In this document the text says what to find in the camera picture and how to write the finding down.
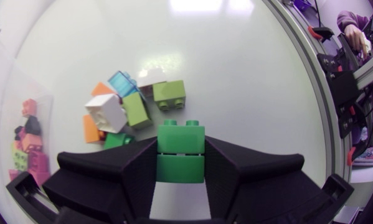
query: red clip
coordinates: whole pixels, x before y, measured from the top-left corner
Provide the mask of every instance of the red clip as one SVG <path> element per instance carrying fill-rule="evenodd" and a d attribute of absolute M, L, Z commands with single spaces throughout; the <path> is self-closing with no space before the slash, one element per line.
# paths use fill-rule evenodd
<path fill-rule="evenodd" d="M 355 109 L 354 109 L 354 106 L 351 106 L 350 108 L 349 108 L 349 112 L 351 113 L 351 115 L 355 115 Z"/>
<path fill-rule="evenodd" d="M 308 27 L 308 31 L 315 39 L 321 40 L 323 38 L 321 35 L 315 33 L 315 31 L 313 30 L 311 26 Z"/>
<path fill-rule="evenodd" d="M 351 150 L 348 152 L 348 156 L 347 156 L 348 166 L 352 166 L 352 155 L 354 154 L 354 152 L 355 152 L 355 147 L 352 147 Z"/>

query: person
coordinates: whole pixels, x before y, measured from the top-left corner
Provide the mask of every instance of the person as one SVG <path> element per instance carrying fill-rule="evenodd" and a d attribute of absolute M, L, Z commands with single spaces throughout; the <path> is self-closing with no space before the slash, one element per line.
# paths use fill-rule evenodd
<path fill-rule="evenodd" d="M 362 35 L 362 30 L 368 22 L 369 19 L 367 17 L 349 11 L 341 11 L 337 17 L 337 25 L 340 28 L 340 31 L 345 34 L 350 47 L 363 54 L 363 63 L 366 63 L 370 59 Z"/>
<path fill-rule="evenodd" d="M 369 18 L 366 16 L 360 16 L 349 11 L 341 11 L 337 16 L 337 25 L 340 31 L 345 34 L 348 44 L 352 49 L 362 52 L 364 59 L 363 63 L 366 63 L 370 59 L 362 35 L 362 30 L 368 22 Z"/>

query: light green duplo brick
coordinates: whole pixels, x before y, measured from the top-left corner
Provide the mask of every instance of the light green duplo brick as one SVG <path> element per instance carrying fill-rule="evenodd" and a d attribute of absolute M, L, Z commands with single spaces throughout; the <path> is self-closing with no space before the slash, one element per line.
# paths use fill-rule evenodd
<path fill-rule="evenodd" d="M 157 155 L 158 182 L 196 184 L 204 182 L 204 156 Z"/>
<path fill-rule="evenodd" d="M 162 111 L 185 107 L 186 93 L 182 80 L 153 84 L 154 102 Z"/>
<path fill-rule="evenodd" d="M 128 125 L 132 128 L 141 129 L 153 124 L 138 92 L 124 97 L 122 106 L 126 111 Z"/>
<path fill-rule="evenodd" d="M 21 171 L 27 171 L 27 161 L 29 155 L 23 151 L 12 147 L 12 158 L 14 162 L 14 168 Z"/>

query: green duplo brick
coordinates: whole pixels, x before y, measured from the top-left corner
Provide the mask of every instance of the green duplo brick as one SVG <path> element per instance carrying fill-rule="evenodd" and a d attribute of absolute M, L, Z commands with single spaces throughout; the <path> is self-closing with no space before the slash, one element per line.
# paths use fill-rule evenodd
<path fill-rule="evenodd" d="M 103 149 L 111 149 L 114 147 L 129 144 L 134 141 L 134 137 L 125 133 L 108 133 L 106 136 L 105 145 Z"/>
<path fill-rule="evenodd" d="M 162 111 L 170 108 L 183 108 L 185 106 L 186 93 L 182 80 L 153 84 L 154 102 Z"/>
<path fill-rule="evenodd" d="M 204 153 L 204 126 L 198 121 L 186 121 L 186 126 L 176 125 L 175 120 L 165 120 L 157 130 L 159 153 Z"/>
<path fill-rule="evenodd" d="M 14 161 L 14 168 L 21 171 L 27 171 L 27 161 L 29 155 L 23 151 L 12 148 L 12 158 Z"/>
<path fill-rule="evenodd" d="M 122 106 L 126 111 L 128 125 L 132 128 L 141 129 L 153 124 L 138 92 L 124 97 Z"/>
<path fill-rule="evenodd" d="M 157 155 L 158 182 L 196 184 L 204 182 L 204 156 Z"/>

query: purple sleeve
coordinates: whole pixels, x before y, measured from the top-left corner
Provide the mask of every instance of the purple sleeve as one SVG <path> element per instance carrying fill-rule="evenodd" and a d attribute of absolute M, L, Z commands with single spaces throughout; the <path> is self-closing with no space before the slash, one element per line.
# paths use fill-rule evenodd
<path fill-rule="evenodd" d="M 360 30 L 362 30 L 369 19 L 365 16 L 357 15 L 349 11 L 341 11 L 337 16 L 337 25 L 341 32 L 344 32 L 346 26 L 354 24 Z"/>

